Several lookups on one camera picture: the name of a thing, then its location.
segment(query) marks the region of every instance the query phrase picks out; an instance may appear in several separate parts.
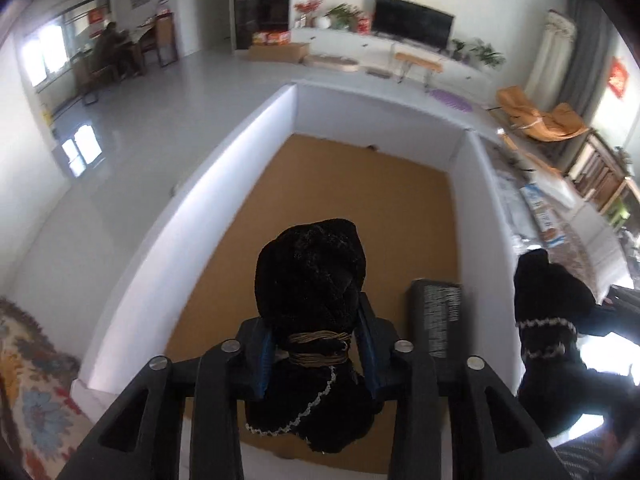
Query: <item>white zigzag thread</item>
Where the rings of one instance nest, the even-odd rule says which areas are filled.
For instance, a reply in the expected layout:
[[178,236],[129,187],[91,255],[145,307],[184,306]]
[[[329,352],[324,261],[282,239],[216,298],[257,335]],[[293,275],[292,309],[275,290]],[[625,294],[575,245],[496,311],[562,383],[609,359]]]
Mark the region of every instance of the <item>white zigzag thread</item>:
[[556,357],[557,355],[564,355],[565,351],[566,349],[564,348],[564,345],[562,343],[559,343],[555,346],[546,347],[544,352],[542,350],[538,350],[536,352],[530,352],[529,350],[524,349],[522,351],[522,355],[526,358],[531,358],[531,359],[538,359],[541,357],[543,359],[551,359],[552,357]]
[[575,325],[568,319],[565,319],[564,317],[552,317],[551,319],[549,319],[548,317],[546,319],[527,319],[524,321],[516,322],[516,327],[518,327],[519,329],[523,329],[523,328],[533,328],[538,326],[555,326],[558,324],[568,327],[571,330],[571,332],[574,333],[574,335],[577,335],[578,331]]
[[311,413],[311,409],[316,407],[318,404],[320,404],[320,401],[322,400],[322,398],[327,396],[331,391],[331,385],[335,383],[335,368],[333,366],[329,366],[329,370],[331,370],[331,379],[329,379],[326,382],[326,388],[321,392],[319,392],[318,396],[312,402],[308,403],[308,405],[306,406],[306,410],[304,412],[299,413],[298,416],[295,418],[295,420],[292,420],[284,428],[278,428],[276,431],[263,431],[263,430],[258,430],[258,428],[253,428],[249,426],[248,423],[245,425],[245,427],[252,433],[256,433],[260,436],[276,436],[282,433],[289,433],[289,431],[291,431],[291,428],[295,428],[298,424],[300,424],[300,421],[302,420],[302,418],[307,416],[309,413]]

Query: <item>tv stand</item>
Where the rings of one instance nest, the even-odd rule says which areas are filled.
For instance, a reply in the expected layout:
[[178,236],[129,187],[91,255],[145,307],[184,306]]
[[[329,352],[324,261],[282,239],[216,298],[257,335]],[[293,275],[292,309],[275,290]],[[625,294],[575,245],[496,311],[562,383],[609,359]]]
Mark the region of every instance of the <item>tv stand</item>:
[[[291,31],[291,41],[309,43],[312,54],[351,57],[365,68],[391,72],[397,76],[400,75],[402,62],[396,55],[415,56],[442,67],[442,72],[433,77],[434,86],[452,91],[485,107],[495,103],[496,85],[490,74],[443,56],[422,44],[413,46],[406,41],[399,42],[383,36],[363,36],[346,30],[311,27],[294,28]],[[406,77],[422,83],[424,74],[420,70],[411,70]]]

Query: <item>silver screw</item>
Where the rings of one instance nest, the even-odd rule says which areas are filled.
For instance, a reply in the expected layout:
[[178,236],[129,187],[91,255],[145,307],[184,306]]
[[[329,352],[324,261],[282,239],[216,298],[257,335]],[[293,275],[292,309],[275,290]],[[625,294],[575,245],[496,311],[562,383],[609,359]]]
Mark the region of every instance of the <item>silver screw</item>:
[[237,352],[240,349],[240,342],[236,341],[235,339],[227,339],[222,343],[222,346],[220,348],[223,352],[232,354],[233,352]]
[[472,355],[469,359],[466,360],[466,365],[472,370],[482,370],[484,368],[484,361],[481,357]]
[[149,361],[149,368],[152,370],[164,370],[169,364],[169,359],[163,355],[159,355]]
[[414,344],[411,341],[407,341],[406,339],[399,339],[394,343],[394,348],[397,352],[408,354],[409,352],[414,351]]

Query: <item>white vase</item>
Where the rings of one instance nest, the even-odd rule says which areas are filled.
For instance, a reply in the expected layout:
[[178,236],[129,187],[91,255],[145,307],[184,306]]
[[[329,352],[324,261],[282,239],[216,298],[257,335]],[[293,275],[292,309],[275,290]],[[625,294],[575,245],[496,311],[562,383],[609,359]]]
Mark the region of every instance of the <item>white vase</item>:
[[316,18],[316,28],[329,28],[331,27],[331,18],[328,16],[318,16]]

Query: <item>television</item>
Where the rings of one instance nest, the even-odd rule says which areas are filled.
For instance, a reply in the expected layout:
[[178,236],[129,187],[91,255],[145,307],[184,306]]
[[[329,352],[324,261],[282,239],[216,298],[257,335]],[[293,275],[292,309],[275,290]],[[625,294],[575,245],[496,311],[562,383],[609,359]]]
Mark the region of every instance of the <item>television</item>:
[[374,32],[444,50],[449,43],[453,18],[450,14],[405,0],[376,0],[371,28]]

